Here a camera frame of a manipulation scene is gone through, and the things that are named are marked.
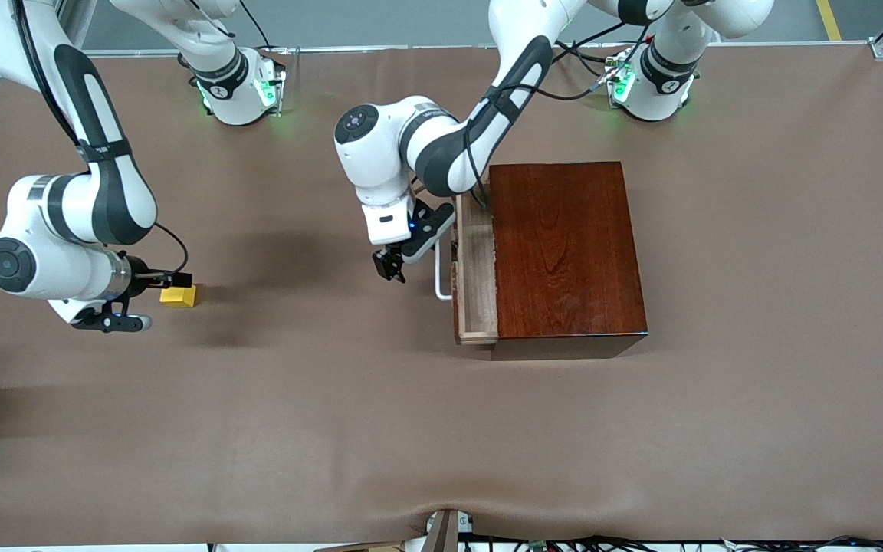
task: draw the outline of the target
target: yellow block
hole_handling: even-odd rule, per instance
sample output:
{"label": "yellow block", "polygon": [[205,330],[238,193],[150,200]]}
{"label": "yellow block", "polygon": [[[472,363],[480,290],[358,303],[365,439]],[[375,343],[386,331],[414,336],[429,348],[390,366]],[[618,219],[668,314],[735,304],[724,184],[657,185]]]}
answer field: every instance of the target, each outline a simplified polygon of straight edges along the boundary
{"label": "yellow block", "polygon": [[190,287],[166,287],[159,294],[159,303],[172,308],[190,308],[196,305],[196,284]]}

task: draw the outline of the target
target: wooden box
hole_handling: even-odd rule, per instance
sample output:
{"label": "wooden box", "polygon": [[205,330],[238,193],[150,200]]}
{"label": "wooden box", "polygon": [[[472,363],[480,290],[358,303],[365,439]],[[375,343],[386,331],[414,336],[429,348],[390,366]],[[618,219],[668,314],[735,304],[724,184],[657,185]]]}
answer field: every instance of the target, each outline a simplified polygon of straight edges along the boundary
{"label": "wooden box", "polygon": [[622,166],[494,165],[458,212],[456,340],[495,360],[607,359],[647,335]]}

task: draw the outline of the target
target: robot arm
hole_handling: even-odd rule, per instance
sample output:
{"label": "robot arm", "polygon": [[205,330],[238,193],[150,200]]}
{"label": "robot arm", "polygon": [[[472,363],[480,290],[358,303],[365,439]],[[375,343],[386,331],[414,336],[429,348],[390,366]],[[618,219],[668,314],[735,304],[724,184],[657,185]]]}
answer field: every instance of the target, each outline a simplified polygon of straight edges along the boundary
{"label": "robot arm", "polygon": [[[127,301],[147,287],[171,284],[171,277],[152,277],[140,259],[101,244],[144,238],[155,224],[155,199],[100,74],[71,46],[52,2],[0,0],[0,75],[32,90],[48,87],[89,168],[13,185],[0,231],[0,289],[50,301],[74,327],[146,329],[147,317],[127,315]],[[125,307],[120,317],[112,301]]]}
{"label": "robot arm", "polygon": [[[659,18],[674,0],[607,0],[604,8],[636,21]],[[437,211],[414,199],[414,170],[428,192],[452,196],[476,185],[553,63],[551,46],[586,0],[491,0],[490,31],[500,70],[472,113],[458,122],[427,97],[390,105],[363,104],[336,125],[336,152],[363,205],[378,272],[399,279],[455,222],[445,203]]]}
{"label": "robot arm", "polygon": [[248,125],[281,112],[284,67],[251,48],[238,48],[220,18],[239,0],[111,0],[113,6],[165,36],[196,77],[208,111],[228,125]]}
{"label": "robot arm", "polygon": [[612,103],[645,121],[672,116],[687,101],[704,50],[717,31],[739,38],[763,24],[773,0],[679,0],[653,28],[648,48],[625,59],[616,83],[609,84]]}

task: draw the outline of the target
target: brown tabletop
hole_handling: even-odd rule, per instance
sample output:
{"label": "brown tabletop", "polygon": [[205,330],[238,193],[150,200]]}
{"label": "brown tabletop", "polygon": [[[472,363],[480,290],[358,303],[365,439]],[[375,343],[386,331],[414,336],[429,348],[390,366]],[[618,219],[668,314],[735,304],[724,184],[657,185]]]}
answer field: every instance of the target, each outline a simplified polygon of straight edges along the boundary
{"label": "brown tabletop", "polygon": [[[616,360],[452,343],[432,263],[385,282],[333,151],[362,101],[460,117],[494,51],[304,57],[281,118],[228,128],[175,59],[97,62],[160,221],[209,289],[99,335],[0,292],[0,545],[383,541],[479,532],[883,538],[883,63],[719,47],[675,119],[535,98],[497,163],[623,163],[651,334]],[[547,90],[575,92],[581,67]],[[0,224],[23,175],[80,170],[0,85]],[[173,265],[153,234],[134,249]]]}

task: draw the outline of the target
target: reddish-brown wood surface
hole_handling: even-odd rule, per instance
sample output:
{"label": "reddish-brown wood surface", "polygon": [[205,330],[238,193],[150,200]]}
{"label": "reddish-brown wood surface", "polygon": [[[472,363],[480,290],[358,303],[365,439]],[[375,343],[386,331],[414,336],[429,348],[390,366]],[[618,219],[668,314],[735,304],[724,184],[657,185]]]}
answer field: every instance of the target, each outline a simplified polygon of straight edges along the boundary
{"label": "reddish-brown wood surface", "polygon": [[622,165],[494,165],[500,339],[644,333]]}

